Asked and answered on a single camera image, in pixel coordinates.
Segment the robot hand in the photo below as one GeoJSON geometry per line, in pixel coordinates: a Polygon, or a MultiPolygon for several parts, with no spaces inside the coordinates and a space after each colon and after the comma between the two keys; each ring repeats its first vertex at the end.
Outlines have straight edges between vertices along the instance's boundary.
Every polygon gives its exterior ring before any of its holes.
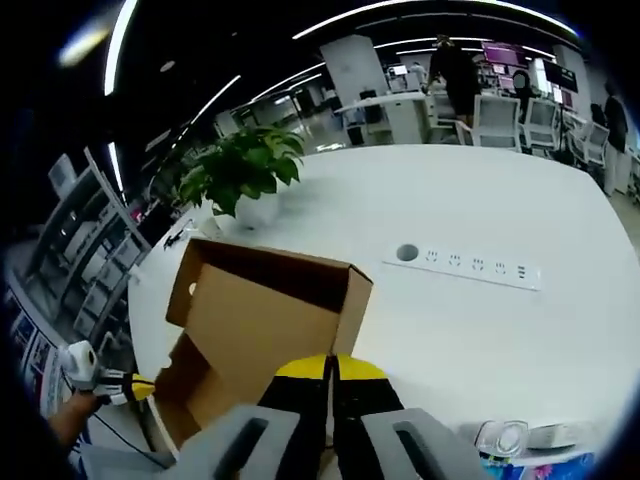
{"type": "Polygon", "coordinates": [[[58,353],[71,384],[80,391],[93,392],[103,405],[140,401],[155,391],[153,382],[137,373],[101,367],[93,347],[86,340],[61,346],[58,353]]]}

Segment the green leaves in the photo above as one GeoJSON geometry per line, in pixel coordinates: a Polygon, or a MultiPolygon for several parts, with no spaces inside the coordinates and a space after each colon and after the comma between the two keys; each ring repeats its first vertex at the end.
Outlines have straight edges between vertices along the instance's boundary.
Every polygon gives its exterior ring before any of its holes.
{"type": "Polygon", "coordinates": [[[291,179],[300,181],[298,176],[298,167],[296,163],[290,158],[281,158],[274,166],[274,170],[278,178],[285,184],[291,185],[291,179]]]}
{"type": "Polygon", "coordinates": [[[215,215],[235,216],[241,195],[259,199],[276,193],[276,177],[286,185],[299,182],[295,160],[302,163],[303,154],[304,140],[295,133],[273,127],[241,130],[182,157],[190,168],[180,181],[179,198],[195,205],[207,198],[216,205],[215,215]]]}
{"type": "Polygon", "coordinates": [[[247,160],[257,167],[266,167],[272,157],[273,153],[267,147],[252,148],[246,154],[247,160]]]}
{"type": "Polygon", "coordinates": [[[260,198],[260,190],[254,190],[251,186],[247,185],[246,183],[240,186],[240,193],[242,193],[243,195],[246,195],[249,198],[253,198],[254,200],[257,200],[260,198]]]}

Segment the person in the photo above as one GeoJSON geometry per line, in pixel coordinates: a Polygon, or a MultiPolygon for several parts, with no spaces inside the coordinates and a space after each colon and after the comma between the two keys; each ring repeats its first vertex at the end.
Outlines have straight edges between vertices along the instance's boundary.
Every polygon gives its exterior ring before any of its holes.
{"type": "Polygon", "coordinates": [[[437,77],[447,82],[447,95],[458,120],[473,126],[475,96],[480,93],[477,67],[471,57],[446,35],[438,35],[437,50],[431,57],[427,90],[437,77]]]}
{"type": "Polygon", "coordinates": [[[604,88],[609,95],[604,107],[604,115],[609,129],[609,138],[604,153],[604,193],[610,197],[615,190],[616,170],[625,153],[629,128],[624,108],[616,96],[613,84],[607,81],[604,88]]]}
{"type": "Polygon", "coordinates": [[[513,89],[516,92],[516,98],[520,99],[520,118],[519,122],[524,123],[529,110],[529,99],[535,98],[533,90],[531,90],[531,78],[524,70],[518,70],[513,74],[513,89]]]}
{"type": "Polygon", "coordinates": [[[409,72],[416,74],[420,85],[427,82],[427,71],[420,65],[420,62],[413,62],[413,65],[409,67],[409,72]]]}

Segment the pillar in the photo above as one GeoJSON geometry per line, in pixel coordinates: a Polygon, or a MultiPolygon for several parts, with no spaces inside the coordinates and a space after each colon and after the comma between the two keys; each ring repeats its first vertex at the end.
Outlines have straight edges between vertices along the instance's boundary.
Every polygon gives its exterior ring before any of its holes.
{"type": "Polygon", "coordinates": [[[582,118],[591,118],[591,88],[582,55],[564,45],[554,45],[553,53],[558,65],[576,74],[578,93],[571,92],[573,107],[582,118]]]}
{"type": "Polygon", "coordinates": [[[343,106],[360,100],[363,90],[384,95],[389,90],[378,54],[368,37],[351,35],[320,47],[343,106]]]}

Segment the office chair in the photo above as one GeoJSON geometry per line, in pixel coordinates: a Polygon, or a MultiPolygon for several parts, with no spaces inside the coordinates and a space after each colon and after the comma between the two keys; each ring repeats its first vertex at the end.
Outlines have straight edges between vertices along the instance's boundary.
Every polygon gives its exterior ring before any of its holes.
{"type": "Polygon", "coordinates": [[[604,145],[608,137],[608,129],[589,122],[583,129],[569,132],[569,150],[584,167],[590,164],[604,167],[604,145]]]}
{"type": "Polygon", "coordinates": [[[450,126],[456,121],[456,112],[446,91],[433,92],[427,98],[429,99],[429,116],[433,118],[432,127],[450,126]]]}
{"type": "Polygon", "coordinates": [[[473,128],[456,121],[456,131],[461,145],[467,145],[471,136],[476,147],[506,148],[521,152],[518,128],[520,100],[486,95],[476,95],[473,128]]]}
{"type": "Polygon", "coordinates": [[[529,108],[521,128],[529,148],[557,150],[559,147],[558,104],[539,98],[529,99],[529,108]]]}

